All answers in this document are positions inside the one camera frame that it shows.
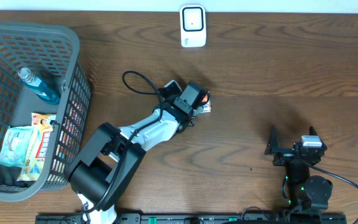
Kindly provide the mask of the orange white small box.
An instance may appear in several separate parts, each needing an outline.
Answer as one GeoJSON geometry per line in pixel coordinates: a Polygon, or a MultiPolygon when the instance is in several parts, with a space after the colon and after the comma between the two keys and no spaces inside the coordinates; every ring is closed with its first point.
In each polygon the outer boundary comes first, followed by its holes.
{"type": "Polygon", "coordinates": [[[201,102],[201,106],[197,107],[197,109],[193,110],[193,117],[197,117],[201,113],[210,113],[211,112],[211,99],[210,92],[203,98],[201,102]]]}

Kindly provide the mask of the blue mouthwash bottle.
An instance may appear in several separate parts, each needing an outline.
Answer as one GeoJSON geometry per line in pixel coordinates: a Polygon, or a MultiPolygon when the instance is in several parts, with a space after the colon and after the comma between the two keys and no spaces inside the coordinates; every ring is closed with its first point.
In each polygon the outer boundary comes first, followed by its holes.
{"type": "Polygon", "coordinates": [[[52,89],[46,81],[35,75],[31,70],[23,67],[18,72],[19,78],[24,85],[32,90],[41,100],[51,105],[60,103],[60,94],[52,89]]]}

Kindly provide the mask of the yellow red snack bag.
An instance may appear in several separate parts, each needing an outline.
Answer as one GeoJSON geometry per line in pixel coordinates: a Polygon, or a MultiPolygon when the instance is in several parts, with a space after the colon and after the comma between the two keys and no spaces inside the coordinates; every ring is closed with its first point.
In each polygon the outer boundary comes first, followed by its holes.
{"type": "Polygon", "coordinates": [[[27,148],[25,166],[17,179],[18,182],[35,182],[40,177],[55,120],[55,114],[32,113],[31,126],[34,128],[34,133],[27,148]]]}

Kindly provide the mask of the light blue wet wipes pack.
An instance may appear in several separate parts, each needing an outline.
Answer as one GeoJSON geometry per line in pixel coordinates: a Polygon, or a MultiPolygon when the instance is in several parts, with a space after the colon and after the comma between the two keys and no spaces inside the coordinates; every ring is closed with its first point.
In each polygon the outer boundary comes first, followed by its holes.
{"type": "Polygon", "coordinates": [[[33,132],[34,128],[32,126],[9,128],[2,142],[0,165],[23,168],[33,132]]]}

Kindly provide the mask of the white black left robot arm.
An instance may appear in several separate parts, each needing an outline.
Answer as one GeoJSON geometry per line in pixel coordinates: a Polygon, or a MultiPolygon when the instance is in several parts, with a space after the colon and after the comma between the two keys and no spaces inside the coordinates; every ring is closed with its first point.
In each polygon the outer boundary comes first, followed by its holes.
{"type": "Polygon", "coordinates": [[[82,202],[83,223],[114,223],[115,203],[126,190],[147,151],[191,126],[209,91],[195,82],[181,89],[175,80],[159,88],[162,103],[145,119],[116,128],[101,124],[65,171],[82,202]]]}

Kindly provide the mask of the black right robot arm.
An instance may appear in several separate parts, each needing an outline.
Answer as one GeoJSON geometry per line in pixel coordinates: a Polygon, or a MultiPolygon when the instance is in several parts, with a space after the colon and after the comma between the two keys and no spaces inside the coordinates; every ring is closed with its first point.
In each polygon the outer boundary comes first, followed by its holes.
{"type": "Polygon", "coordinates": [[[309,134],[303,135],[291,148],[279,146],[277,131],[272,128],[265,154],[273,156],[274,166],[285,168],[282,194],[290,204],[286,216],[292,213],[321,213],[328,208],[332,182],[310,174],[310,168],[321,161],[326,150],[314,127],[310,127],[309,134]]]}

